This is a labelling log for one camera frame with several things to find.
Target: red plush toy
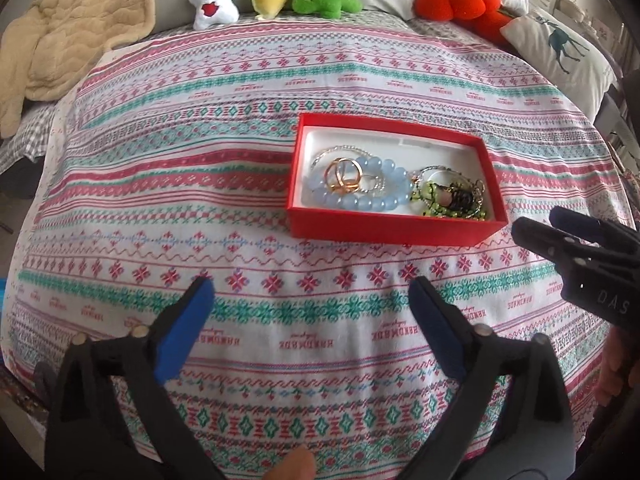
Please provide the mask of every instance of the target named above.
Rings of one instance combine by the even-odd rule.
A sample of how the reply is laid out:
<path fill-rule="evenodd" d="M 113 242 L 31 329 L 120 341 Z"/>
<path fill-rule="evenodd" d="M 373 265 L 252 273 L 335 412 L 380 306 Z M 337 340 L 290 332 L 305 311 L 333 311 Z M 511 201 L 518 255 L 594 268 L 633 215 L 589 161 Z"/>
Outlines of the red plush toy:
<path fill-rule="evenodd" d="M 501 0 L 415 0 L 415 13 L 436 22 L 457 23 L 478 36 L 500 46 L 509 43 L 500 34 L 500 28 L 512 18 L 501 13 Z"/>

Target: jewelry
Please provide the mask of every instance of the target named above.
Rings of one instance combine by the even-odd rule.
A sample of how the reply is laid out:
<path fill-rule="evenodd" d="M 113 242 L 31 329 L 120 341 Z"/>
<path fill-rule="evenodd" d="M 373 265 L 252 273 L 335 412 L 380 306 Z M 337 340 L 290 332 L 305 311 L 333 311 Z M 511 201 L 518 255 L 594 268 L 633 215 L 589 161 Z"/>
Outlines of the jewelry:
<path fill-rule="evenodd" d="M 344 168 L 344 162 L 350 162 L 358 172 L 356 178 L 345 179 L 346 173 Z M 337 184 L 329 182 L 331 170 L 334 170 L 334 176 Z M 352 158 L 336 158 L 326 167 L 324 170 L 324 183 L 331 191 L 340 190 L 343 193 L 353 193 L 360 189 L 360 181 L 362 180 L 362 167 Z"/>
<path fill-rule="evenodd" d="M 423 183 L 424 174 L 428 171 L 432 171 L 431 180 Z M 454 175 L 451 184 L 442 186 L 432 181 L 436 174 L 444 172 Z M 427 206 L 422 212 L 423 216 L 485 220 L 486 211 L 482 209 L 482 180 L 473 182 L 459 171 L 446 166 L 428 166 L 412 174 L 412 182 L 412 202 L 422 201 Z"/>
<path fill-rule="evenodd" d="M 339 157 L 324 171 L 316 168 L 323 156 L 333 152 L 353 152 L 356 159 Z M 412 183 L 404 168 L 390 159 L 381 160 L 356 146 L 334 146 L 324 150 L 311 163 L 307 179 L 311 197 L 318 205 L 357 211 L 393 211 L 410 200 Z M 355 169 L 356 175 L 348 175 Z M 364 186 L 373 179 L 373 186 Z"/>

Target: blue gripper pad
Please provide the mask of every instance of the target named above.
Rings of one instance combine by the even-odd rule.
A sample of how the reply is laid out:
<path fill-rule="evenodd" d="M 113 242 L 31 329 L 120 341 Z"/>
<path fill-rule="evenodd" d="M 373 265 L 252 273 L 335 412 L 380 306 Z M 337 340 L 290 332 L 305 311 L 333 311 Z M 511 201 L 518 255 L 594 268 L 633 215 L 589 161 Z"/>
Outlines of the blue gripper pad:
<path fill-rule="evenodd" d="M 442 371 L 448 378 L 462 382 L 466 377 L 462 343 L 418 280 L 409 284 L 409 308 Z"/>
<path fill-rule="evenodd" d="M 154 376 L 159 384 L 180 374 L 180 369 L 213 309 L 214 298 L 213 282 L 203 280 L 169 332 L 158 343 Z"/>

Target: human hand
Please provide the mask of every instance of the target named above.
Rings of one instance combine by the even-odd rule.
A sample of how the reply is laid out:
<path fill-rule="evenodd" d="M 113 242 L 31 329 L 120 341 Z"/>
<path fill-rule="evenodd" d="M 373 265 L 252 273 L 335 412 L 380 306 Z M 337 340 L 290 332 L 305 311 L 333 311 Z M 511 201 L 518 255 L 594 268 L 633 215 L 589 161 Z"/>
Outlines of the human hand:
<path fill-rule="evenodd" d="M 602 350 L 600 376 L 594 391 L 595 398 L 601 406 L 607 406 L 612 397 L 620 394 L 625 381 L 628 381 L 632 388 L 640 384 L 640 361 L 634 363 L 628 377 L 623 377 L 621 370 L 623 363 L 631 357 L 632 348 L 637 343 L 617 326 L 609 329 Z"/>
<path fill-rule="evenodd" d="M 314 480 L 315 477 L 316 459 L 305 446 L 300 446 L 267 471 L 262 480 Z"/>

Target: silver chain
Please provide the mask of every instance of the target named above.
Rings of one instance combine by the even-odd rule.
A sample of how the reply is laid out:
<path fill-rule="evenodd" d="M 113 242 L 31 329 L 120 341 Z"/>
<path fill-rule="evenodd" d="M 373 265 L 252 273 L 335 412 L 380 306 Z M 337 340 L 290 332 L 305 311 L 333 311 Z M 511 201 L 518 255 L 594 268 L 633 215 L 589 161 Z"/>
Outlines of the silver chain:
<path fill-rule="evenodd" d="M 373 187 L 370 188 L 370 189 L 359 188 L 358 189 L 359 193 L 364 193 L 364 194 L 372 193 L 375 196 L 376 194 L 379 194 L 382 191 L 384 191 L 384 189 L 385 189 L 385 179 L 384 179 L 384 177 L 381 177 L 381 176 L 378 176 L 378 175 L 363 175 L 363 177 L 364 176 L 368 176 L 368 177 L 371 177 L 371 178 L 375 179 L 375 183 L 373 184 Z"/>
<path fill-rule="evenodd" d="M 318 162 L 320 162 L 320 159 L 323 158 L 327 153 L 333 153 L 333 152 L 353 152 L 362 156 L 368 156 L 369 158 L 372 157 L 372 155 L 369 152 L 365 152 L 364 150 L 361 150 L 357 146 L 349 146 L 344 144 L 341 146 L 334 146 L 332 148 L 327 148 L 326 150 L 322 150 L 322 152 L 318 153 L 316 155 L 316 158 L 311 162 L 311 169 L 315 168 Z"/>
<path fill-rule="evenodd" d="M 478 204 L 478 210 L 480 210 L 480 208 L 482 207 L 483 199 L 484 199 L 484 189 L 485 189 L 484 182 L 482 180 L 478 179 L 475 182 L 473 182 L 471 179 L 467 178 L 459 171 L 452 170 L 447 166 L 427 166 L 426 168 L 422 168 L 421 170 L 414 171 L 411 174 L 412 180 L 414 181 L 414 186 L 417 187 L 418 189 L 420 188 L 420 184 L 422 183 L 422 180 L 424 178 L 423 176 L 427 171 L 434 171 L 434 172 L 448 171 L 449 173 L 453 173 L 458 177 L 460 177 L 460 179 L 462 179 L 464 183 L 467 186 L 469 186 L 470 191 L 473 194 L 473 197 L 476 200 L 476 203 Z"/>

